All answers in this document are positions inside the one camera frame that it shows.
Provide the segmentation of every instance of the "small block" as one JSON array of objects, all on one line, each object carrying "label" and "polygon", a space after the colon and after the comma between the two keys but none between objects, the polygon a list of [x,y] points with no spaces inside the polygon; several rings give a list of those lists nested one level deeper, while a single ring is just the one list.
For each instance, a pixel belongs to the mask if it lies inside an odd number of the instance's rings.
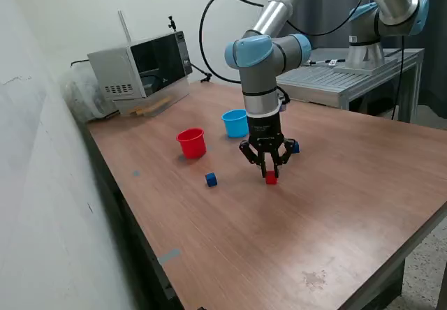
[{"label": "small block", "polygon": [[207,184],[209,187],[217,185],[217,178],[213,172],[211,172],[210,174],[206,174],[205,179],[207,180]]},{"label": "small block", "polygon": [[298,144],[298,141],[296,141],[295,144],[293,145],[292,153],[294,154],[300,153],[300,144]]},{"label": "small block", "polygon": [[265,174],[265,183],[266,184],[276,184],[277,182],[278,182],[278,179],[274,175],[273,171],[269,171],[269,172],[267,172],[267,174]]}]

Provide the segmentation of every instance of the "tiled floor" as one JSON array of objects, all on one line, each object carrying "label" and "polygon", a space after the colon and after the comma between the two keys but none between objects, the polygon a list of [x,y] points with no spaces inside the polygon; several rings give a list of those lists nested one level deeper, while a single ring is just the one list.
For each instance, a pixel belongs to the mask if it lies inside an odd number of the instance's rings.
[{"label": "tiled floor", "polygon": [[[383,117],[391,117],[390,112]],[[419,105],[416,124],[447,130],[447,119]],[[402,296],[388,310],[436,308],[447,261],[447,219],[444,219],[407,258]]]}]

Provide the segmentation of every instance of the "white wall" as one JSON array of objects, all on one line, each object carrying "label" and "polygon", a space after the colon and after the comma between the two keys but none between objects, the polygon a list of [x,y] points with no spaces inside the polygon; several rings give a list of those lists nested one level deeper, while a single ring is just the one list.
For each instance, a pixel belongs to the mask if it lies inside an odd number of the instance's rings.
[{"label": "white wall", "polygon": [[13,0],[0,20],[0,309],[135,309],[71,114]]},{"label": "white wall", "polygon": [[[168,33],[168,16],[173,15],[178,29],[186,34],[192,62],[204,68],[198,25],[208,1],[17,0],[56,78],[70,62],[85,59],[86,53],[126,41],[118,10],[123,10],[133,39]],[[218,73],[238,77],[237,71],[225,65],[224,48],[227,42],[252,28],[259,13],[259,8],[232,0],[217,1],[210,9],[204,28],[205,51]],[[202,76],[194,73],[192,78]]]}]

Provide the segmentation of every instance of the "blue cube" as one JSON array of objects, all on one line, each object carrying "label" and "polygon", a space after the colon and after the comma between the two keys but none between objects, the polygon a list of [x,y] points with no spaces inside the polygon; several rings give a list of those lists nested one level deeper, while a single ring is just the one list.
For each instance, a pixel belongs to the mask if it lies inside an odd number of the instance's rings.
[{"label": "blue cube", "polygon": [[298,144],[298,141],[295,141],[295,144],[293,145],[293,151],[292,153],[300,153],[300,144]]},{"label": "blue cube", "polygon": [[209,187],[217,185],[217,178],[213,172],[210,174],[206,174],[205,179],[207,179],[207,184]]}]

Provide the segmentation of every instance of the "table leg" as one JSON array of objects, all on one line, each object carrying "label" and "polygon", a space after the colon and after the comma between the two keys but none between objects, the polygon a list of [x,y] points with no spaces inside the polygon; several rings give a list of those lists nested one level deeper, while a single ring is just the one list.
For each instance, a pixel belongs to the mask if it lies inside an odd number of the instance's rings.
[{"label": "table leg", "polygon": [[439,292],[437,310],[447,310],[447,264],[442,279],[441,291]]},{"label": "table leg", "polygon": [[421,73],[422,64],[417,64],[402,74],[402,83],[399,94],[399,121],[411,123],[416,118]]}]

